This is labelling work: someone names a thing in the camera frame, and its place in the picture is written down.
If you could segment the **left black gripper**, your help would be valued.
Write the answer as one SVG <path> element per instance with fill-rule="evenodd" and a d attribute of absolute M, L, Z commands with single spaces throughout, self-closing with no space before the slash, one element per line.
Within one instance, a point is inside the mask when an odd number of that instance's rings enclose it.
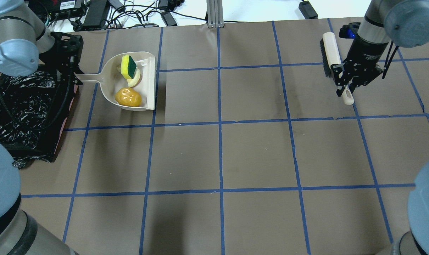
<path fill-rule="evenodd" d="M 47 32 L 43 39 L 51 39 L 49 50 L 41 53 L 41 71 L 57 70 L 61 74 L 83 74 L 80 69 L 80 57 L 83 52 L 83 37 L 78 34 Z"/>

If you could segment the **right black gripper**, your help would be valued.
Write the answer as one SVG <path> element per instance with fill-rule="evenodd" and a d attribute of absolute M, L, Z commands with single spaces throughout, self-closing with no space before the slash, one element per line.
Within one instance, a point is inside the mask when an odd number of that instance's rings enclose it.
<path fill-rule="evenodd" d="M 383 73 L 378 65 L 388 43 L 375 44 L 361 37 L 356 37 L 349 49 L 344 63 L 344 74 L 342 79 L 335 80 L 337 86 L 336 94 L 341 97 L 349 83 L 349 91 L 354 93 L 360 86 L 366 86 Z"/>

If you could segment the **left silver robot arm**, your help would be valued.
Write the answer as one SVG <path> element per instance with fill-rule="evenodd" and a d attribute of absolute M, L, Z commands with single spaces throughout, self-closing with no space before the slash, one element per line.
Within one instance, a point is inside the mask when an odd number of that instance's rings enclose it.
<path fill-rule="evenodd" d="M 0 255 L 75 255 L 21 209 L 25 160 L 52 160 L 80 74 L 83 39 L 51 32 L 23 0 L 0 0 Z"/>

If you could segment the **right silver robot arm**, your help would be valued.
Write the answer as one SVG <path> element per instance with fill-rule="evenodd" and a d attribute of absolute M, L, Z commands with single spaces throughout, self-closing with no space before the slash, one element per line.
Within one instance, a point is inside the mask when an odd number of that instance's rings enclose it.
<path fill-rule="evenodd" d="M 352 105 L 357 87 L 386 77 L 399 48 L 429 42 L 429 0 L 373 0 L 363 20 L 341 27 L 338 37 L 353 39 L 349 52 L 341 59 L 337 36 L 324 33 L 320 42 L 324 71 L 333 79 L 337 96 Z M 429 161 L 414 184 L 407 202 L 410 230 L 380 255 L 429 255 Z"/>

